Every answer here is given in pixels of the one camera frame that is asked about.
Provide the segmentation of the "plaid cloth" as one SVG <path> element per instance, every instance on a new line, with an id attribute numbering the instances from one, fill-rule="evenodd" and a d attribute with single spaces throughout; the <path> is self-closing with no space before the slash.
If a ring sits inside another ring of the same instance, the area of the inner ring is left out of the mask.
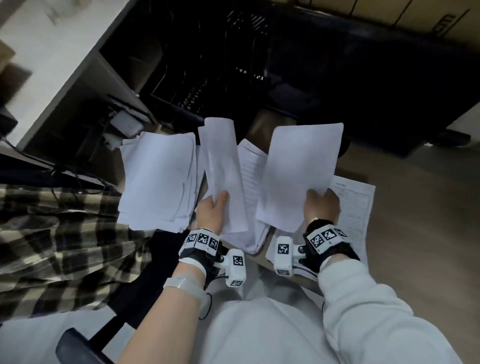
<path id="1" fill-rule="evenodd" d="M 98 310 L 152 261 L 117 191 L 0 184 L 0 324 Z"/>

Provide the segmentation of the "brown box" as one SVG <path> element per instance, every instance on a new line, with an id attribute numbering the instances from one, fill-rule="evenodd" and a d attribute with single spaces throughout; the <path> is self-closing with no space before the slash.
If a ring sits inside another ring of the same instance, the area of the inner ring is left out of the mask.
<path id="1" fill-rule="evenodd" d="M 245 139 L 268 154 L 274 130 L 279 126 L 297 125 L 297 121 L 275 111 L 261 109 L 251 124 Z"/>

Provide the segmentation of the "person's white sweatshirt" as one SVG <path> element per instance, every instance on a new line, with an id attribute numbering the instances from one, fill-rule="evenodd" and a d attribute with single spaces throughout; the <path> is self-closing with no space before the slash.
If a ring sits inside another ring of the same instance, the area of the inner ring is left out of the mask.
<path id="1" fill-rule="evenodd" d="M 305 290 L 263 270 L 248 295 L 213 283 L 213 306 L 198 322 L 188 364 L 339 364 L 327 342 L 321 308 Z M 55 347 L 67 329 L 88 339 L 113 310 L 17 319 L 0 327 L 0 364 L 59 364 Z"/>

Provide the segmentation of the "white power adapter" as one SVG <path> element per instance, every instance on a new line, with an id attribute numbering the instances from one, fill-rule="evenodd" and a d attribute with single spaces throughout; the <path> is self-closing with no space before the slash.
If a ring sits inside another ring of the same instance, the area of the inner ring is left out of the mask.
<path id="1" fill-rule="evenodd" d="M 144 125 L 126 111 L 115 114 L 108 122 L 103 132 L 104 144 L 110 151 L 120 148 L 125 139 L 132 139 L 140 135 Z"/>

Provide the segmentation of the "wide white paper sheet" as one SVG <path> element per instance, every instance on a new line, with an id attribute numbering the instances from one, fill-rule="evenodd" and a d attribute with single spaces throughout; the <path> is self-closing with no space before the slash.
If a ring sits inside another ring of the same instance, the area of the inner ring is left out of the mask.
<path id="1" fill-rule="evenodd" d="M 278 126 L 270 142 L 256 219 L 287 233 L 304 222 L 308 190 L 324 194 L 336 169 L 344 124 Z"/>

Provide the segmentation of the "person's left hand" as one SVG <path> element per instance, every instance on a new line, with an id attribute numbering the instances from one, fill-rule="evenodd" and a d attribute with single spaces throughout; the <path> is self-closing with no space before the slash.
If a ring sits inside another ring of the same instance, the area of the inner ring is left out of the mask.
<path id="1" fill-rule="evenodd" d="M 213 196 L 203 198 L 197 205 L 196 219 L 190 225 L 190 230 L 205 229 L 220 236 L 224 227 L 225 210 L 214 210 Z"/>

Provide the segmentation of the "person's left forearm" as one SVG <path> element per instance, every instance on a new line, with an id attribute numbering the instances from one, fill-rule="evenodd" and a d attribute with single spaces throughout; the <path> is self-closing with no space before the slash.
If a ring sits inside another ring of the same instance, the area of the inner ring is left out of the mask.
<path id="1" fill-rule="evenodd" d="M 188 364 L 207 297 L 205 282 L 199 268 L 179 262 L 117 364 Z"/>

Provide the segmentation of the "person's right forearm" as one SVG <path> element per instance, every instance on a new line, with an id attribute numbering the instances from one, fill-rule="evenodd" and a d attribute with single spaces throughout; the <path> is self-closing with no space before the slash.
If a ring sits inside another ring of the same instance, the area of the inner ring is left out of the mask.
<path id="1" fill-rule="evenodd" d="M 463 364 L 444 334 L 376 283 L 362 262 L 335 254 L 322 263 L 318 283 L 324 330 L 340 364 Z"/>

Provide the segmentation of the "stack of blank white papers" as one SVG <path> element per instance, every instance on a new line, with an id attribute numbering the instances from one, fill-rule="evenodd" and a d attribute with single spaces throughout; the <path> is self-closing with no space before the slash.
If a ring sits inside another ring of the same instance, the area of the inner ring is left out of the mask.
<path id="1" fill-rule="evenodd" d="M 143 131 L 119 149 L 125 184 L 117 223 L 133 231 L 185 231 L 196 201 L 195 134 Z"/>

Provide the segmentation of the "person's right hand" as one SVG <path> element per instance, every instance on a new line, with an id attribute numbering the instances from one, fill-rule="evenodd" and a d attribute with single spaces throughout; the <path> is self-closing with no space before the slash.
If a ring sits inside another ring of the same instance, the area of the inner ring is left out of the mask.
<path id="1" fill-rule="evenodd" d="M 304 203 L 304 222 L 308 226 L 314 220 L 326 220 L 337 225 L 341 212 L 340 200 L 335 192 L 328 188 L 320 203 Z"/>

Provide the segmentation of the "narrow curled white paper sheet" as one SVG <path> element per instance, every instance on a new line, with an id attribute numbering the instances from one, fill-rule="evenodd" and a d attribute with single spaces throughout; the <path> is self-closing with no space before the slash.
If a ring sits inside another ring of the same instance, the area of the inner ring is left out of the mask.
<path id="1" fill-rule="evenodd" d="M 207 117 L 198 128 L 208 193 L 216 203 L 223 191 L 229 193 L 223 218 L 223 233 L 249 230 L 243 178 L 233 120 Z"/>

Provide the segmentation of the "wrist marker band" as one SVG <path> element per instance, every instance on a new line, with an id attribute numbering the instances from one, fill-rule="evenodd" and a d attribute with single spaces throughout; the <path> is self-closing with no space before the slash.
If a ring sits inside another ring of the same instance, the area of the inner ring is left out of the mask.
<path id="1" fill-rule="evenodd" d="M 360 261 L 359 256 L 347 241 L 347 235 L 332 221 L 315 218 L 303 234 L 305 258 L 299 260 L 306 268 L 318 274 L 321 267 L 337 254 Z"/>
<path id="2" fill-rule="evenodd" d="M 222 244 L 217 234 L 204 228 L 191 230 L 185 238 L 178 252 L 179 262 L 194 265 L 199 268 L 206 277 L 217 277 L 220 268 L 220 250 Z"/>

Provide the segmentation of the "left wrist marker band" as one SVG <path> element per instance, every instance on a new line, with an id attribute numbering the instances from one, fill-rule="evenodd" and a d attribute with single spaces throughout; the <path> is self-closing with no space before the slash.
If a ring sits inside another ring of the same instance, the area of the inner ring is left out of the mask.
<path id="1" fill-rule="evenodd" d="M 222 244 L 217 234 L 204 228 L 191 230 L 185 238 L 178 252 L 179 262 L 194 265 L 199 268 L 206 277 L 217 277 L 220 268 L 220 250 Z"/>

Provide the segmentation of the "pile of printed paper forms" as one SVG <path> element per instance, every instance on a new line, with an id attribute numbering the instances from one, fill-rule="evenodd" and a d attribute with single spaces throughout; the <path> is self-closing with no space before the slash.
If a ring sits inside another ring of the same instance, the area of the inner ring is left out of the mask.
<path id="1" fill-rule="evenodd" d="M 260 195 L 261 182 L 267 161 L 267 153 L 247 139 L 238 147 L 241 176 L 245 195 L 247 221 L 249 229 L 244 232 L 225 233 L 221 239 L 244 252 L 255 255 L 264 245 L 270 226 L 256 219 L 256 209 Z"/>

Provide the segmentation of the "right wrist marker band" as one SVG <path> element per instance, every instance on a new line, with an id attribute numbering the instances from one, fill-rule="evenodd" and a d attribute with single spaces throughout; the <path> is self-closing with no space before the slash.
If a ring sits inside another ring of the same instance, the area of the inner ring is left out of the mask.
<path id="1" fill-rule="evenodd" d="M 321 267 L 337 254 L 360 261 L 359 256 L 347 241 L 347 235 L 332 221 L 315 218 L 303 234 L 305 258 L 299 260 L 306 268 L 318 274 Z"/>

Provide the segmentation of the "white desk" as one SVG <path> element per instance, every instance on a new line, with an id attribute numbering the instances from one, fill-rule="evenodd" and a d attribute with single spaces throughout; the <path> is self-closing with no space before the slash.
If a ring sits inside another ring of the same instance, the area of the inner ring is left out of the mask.
<path id="1" fill-rule="evenodd" d="M 101 98 L 109 95 L 157 120 L 114 69 L 102 47 L 138 0 L 92 0 L 72 17 L 54 24 L 41 0 L 26 0 L 0 28 L 0 40 L 15 51 L 13 63 L 30 76 L 6 103 L 17 125 L 7 136 L 24 150 L 72 86 L 81 79 Z"/>

